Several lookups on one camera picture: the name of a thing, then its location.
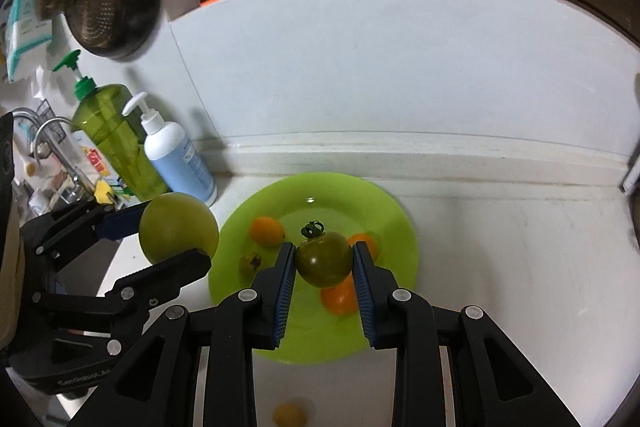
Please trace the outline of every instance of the countertop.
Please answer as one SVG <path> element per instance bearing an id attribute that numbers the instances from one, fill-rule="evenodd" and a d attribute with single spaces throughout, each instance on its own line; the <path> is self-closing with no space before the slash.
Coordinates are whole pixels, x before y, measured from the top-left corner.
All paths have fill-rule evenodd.
<path id="1" fill-rule="evenodd" d="M 220 195 L 212 211 L 220 226 L 242 201 L 276 179 L 218 177 Z M 640 373 L 640 251 L 619 190 L 371 181 L 393 195 L 414 223 L 420 246 L 416 292 L 453 310 L 482 307 L 580 425 L 604 425 Z M 137 235 L 124 239 L 98 295 L 146 266 Z M 183 288 L 175 302 L 190 311 L 209 307 L 207 279 Z M 168 305 L 152 312 L 150 322 Z M 274 407 L 301 399 L 311 411 L 308 427 L 386 427 L 394 371 L 393 351 L 369 349 L 316 366 L 283 365 L 256 354 L 258 425 L 273 425 Z M 199 378 L 194 425 L 201 424 L 203 391 Z M 81 404 L 62 402 L 71 415 Z"/>

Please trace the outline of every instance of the soap dispenser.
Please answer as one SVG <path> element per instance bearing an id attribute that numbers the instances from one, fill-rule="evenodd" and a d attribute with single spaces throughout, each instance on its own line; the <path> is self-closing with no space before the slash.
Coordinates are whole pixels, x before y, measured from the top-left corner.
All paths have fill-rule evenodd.
<path id="1" fill-rule="evenodd" d="M 164 180 L 145 156 L 145 132 L 138 117 L 122 117 L 131 92 L 120 84 L 97 87 L 91 77 L 80 73 L 79 55 L 80 50 L 72 51 L 53 68 L 67 67 L 76 76 L 74 92 L 80 103 L 72 118 L 74 138 L 127 206 L 167 192 Z"/>
<path id="2" fill-rule="evenodd" d="M 127 116 L 139 107 L 142 110 L 142 128 L 147 133 L 146 157 L 160 172 L 174 192 L 183 192 L 210 206 L 218 195 L 213 176 L 204 165 L 187 135 L 175 122 L 165 122 L 160 113 L 149 108 L 145 91 L 135 95 L 122 110 Z"/>

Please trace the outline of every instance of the metal faucet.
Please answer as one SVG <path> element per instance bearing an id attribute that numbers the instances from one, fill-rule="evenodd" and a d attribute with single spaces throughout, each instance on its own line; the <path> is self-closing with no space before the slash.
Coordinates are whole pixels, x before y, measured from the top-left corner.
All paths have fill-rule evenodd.
<path id="1" fill-rule="evenodd" d="M 43 135 L 45 142 L 47 142 L 51 149 L 51 152 L 58 158 L 58 160 L 60 160 L 60 163 L 62 163 L 62 166 L 66 169 L 66 172 L 68 172 L 69 176 L 71 177 L 71 181 L 74 182 L 74 190 L 72 192 L 78 197 L 82 193 L 82 189 L 87 190 L 89 192 L 89 195 L 92 195 L 94 193 L 95 186 L 94 184 L 92 184 L 89 178 L 87 178 L 86 174 L 84 174 L 81 169 L 77 169 L 74 165 L 72 165 L 72 163 L 66 157 L 65 153 L 63 153 L 60 149 L 58 143 L 55 140 L 51 139 L 48 133 L 43 132 L 44 128 L 50 123 L 53 123 L 55 121 L 64 121 L 65 123 L 70 123 L 69 120 L 67 120 L 66 118 L 56 117 L 50 118 L 49 120 L 43 122 L 40 119 L 39 115 L 37 115 L 34 110 L 29 109 L 28 107 L 18 107 L 17 109 L 12 110 L 12 115 L 14 115 L 14 120 L 23 118 L 33 123 L 34 126 L 37 127 L 38 131 L 33 139 L 33 149 L 35 160 L 38 165 L 40 165 L 40 157 L 38 156 L 38 140 L 40 139 L 40 135 Z"/>

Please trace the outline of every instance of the green plate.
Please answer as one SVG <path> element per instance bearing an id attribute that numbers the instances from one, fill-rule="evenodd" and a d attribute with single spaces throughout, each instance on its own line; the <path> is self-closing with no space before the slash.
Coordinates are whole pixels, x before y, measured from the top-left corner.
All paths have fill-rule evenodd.
<path id="1" fill-rule="evenodd" d="M 337 230 L 345 237 L 367 232 L 380 247 L 376 264 L 391 270 L 400 286 L 414 287 L 418 248 L 414 229 L 400 205 L 381 188 L 361 178 L 312 172 L 263 188 L 226 221 L 209 271 L 214 305 L 248 285 L 238 268 L 243 254 L 262 251 L 274 263 L 278 249 L 257 247 L 249 237 L 252 221 L 260 216 L 280 220 L 286 240 L 296 245 L 304 239 L 300 229 L 316 219 L 327 230 Z M 309 364 L 341 359 L 368 346 L 359 314 L 331 314 L 322 306 L 320 290 L 297 275 L 287 331 L 280 347 L 259 352 L 279 362 Z"/>

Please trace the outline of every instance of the green pump bottle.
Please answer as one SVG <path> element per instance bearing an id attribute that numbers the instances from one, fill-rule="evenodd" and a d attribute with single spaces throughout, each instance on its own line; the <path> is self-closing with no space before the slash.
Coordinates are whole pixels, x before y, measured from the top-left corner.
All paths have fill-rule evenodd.
<path id="1" fill-rule="evenodd" d="M 164 180 L 145 155 L 145 132 L 140 115 L 122 116 L 122 110 L 131 99 L 127 86 L 110 84 L 96 87 L 94 80 L 82 76 L 78 70 L 80 50 L 69 53 L 53 68 L 66 66 L 72 70 L 77 82 L 74 89 L 80 105 L 72 118 L 72 131 L 82 130 L 97 146 L 113 169 L 119 174 L 124 193 L 148 201 L 168 192 Z"/>

